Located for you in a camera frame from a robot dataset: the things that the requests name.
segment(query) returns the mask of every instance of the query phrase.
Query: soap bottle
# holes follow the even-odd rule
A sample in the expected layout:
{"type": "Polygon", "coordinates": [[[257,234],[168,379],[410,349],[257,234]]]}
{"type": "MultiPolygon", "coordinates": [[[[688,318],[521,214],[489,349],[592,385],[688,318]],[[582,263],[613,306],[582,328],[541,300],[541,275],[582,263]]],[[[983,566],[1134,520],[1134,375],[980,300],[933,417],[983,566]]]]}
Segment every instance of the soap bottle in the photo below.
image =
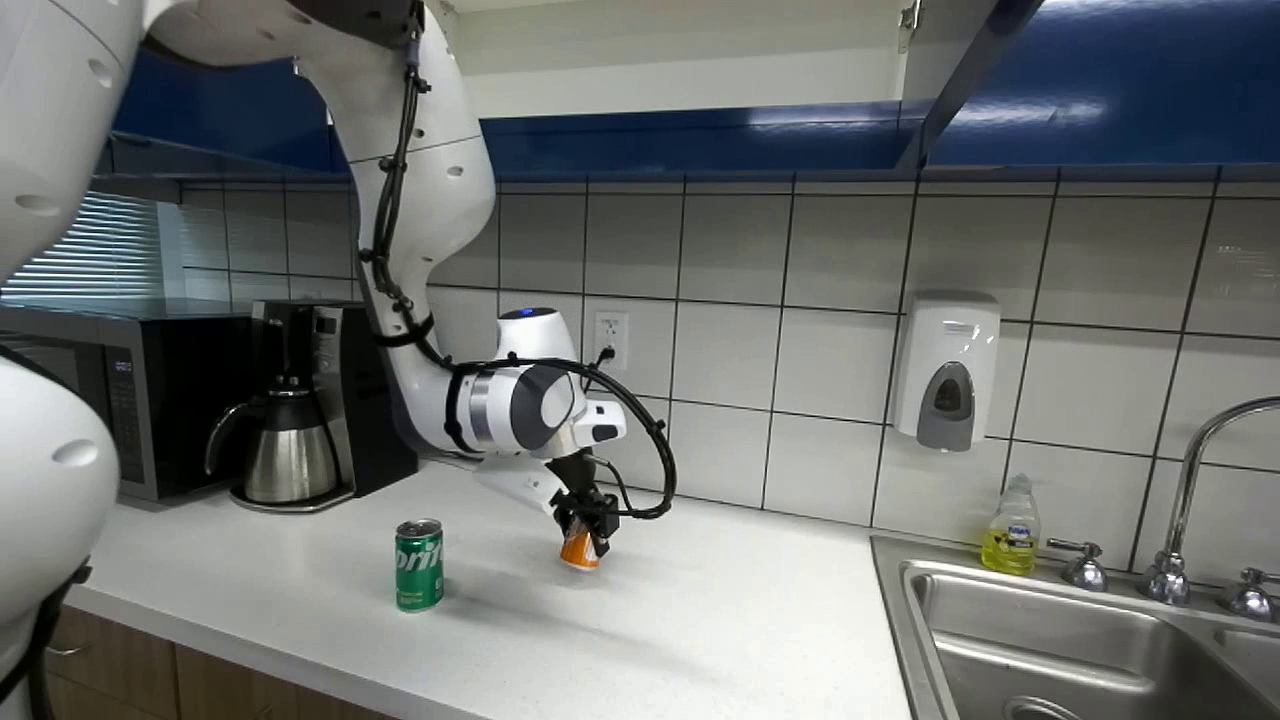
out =
{"type": "Polygon", "coordinates": [[[1030,576],[1039,559],[1039,510],[1026,476],[1010,476],[1000,510],[983,528],[975,559],[990,570],[1030,576]]]}

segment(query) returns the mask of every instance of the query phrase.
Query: silver kettle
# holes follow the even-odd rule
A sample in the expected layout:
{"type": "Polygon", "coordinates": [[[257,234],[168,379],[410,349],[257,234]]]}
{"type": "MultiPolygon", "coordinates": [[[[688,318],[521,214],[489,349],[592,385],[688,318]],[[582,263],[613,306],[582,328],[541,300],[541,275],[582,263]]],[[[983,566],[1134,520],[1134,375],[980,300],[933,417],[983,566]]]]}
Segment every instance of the silver kettle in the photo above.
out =
{"type": "Polygon", "coordinates": [[[310,504],[337,490],[339,469],[317,388],[275,385],[267,395],[227,406],[203,444],[203,476],[215,470],[227,436],[257,418],[258,436],[245,480],[230,490],[248,504],[310,504]]]}

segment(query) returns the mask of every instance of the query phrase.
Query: small orange object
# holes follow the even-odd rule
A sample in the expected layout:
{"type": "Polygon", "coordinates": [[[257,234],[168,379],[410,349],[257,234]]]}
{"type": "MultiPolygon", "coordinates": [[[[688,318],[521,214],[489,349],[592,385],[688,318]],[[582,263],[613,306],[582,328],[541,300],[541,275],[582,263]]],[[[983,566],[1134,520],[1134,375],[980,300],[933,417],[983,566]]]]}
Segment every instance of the small orange object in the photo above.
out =
{"type": "Polygon", "coordinates": [[[601,557],[592,543],[592,533],[582,524],[570,524],[560,547],[560,564],[576,566],[576,570],[597,570],[601,557]]]}

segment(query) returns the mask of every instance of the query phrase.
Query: black appliance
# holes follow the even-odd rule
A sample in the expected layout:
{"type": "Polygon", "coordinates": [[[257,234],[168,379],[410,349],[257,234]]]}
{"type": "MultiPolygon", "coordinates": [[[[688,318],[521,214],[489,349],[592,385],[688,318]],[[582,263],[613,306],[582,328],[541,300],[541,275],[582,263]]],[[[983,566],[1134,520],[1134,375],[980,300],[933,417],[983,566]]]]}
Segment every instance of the black appliance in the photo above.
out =
{"type": "Polygon", "coordinates": [[[339,484],[350,494],[416,470],[416,451],[398,444],[390,423],[390,379],[362,303],[267,300],[250,306],[250,318],[258,388],[303,385],[321,390],[339,484]]]}
{"type": "Polygon", "coordinates": [[[143,508],[208,487],[203,439],[250,390],[250,325],[212,303],[0,303],[0,344],[105,417],[143,508]]]}

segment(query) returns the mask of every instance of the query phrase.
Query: sink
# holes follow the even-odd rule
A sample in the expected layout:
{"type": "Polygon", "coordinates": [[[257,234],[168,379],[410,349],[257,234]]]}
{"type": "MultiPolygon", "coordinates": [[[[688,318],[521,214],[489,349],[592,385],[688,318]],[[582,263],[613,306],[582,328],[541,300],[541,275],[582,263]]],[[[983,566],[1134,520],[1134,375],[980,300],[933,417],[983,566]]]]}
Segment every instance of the sink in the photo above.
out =
{"type": "Polygon", "coordinates": [[[1272,702],[1280,702],[1280,637],[1276,631],[1251,631],[1251,627],[1220,627],[1220,646],[1233,654],[1233,662],[1256,678],[1272,702]]]}
{"type": "Polygon", "coordinates": [[[1280,637],[875,538],[915,714],[1280,720],[1280,637]]]}

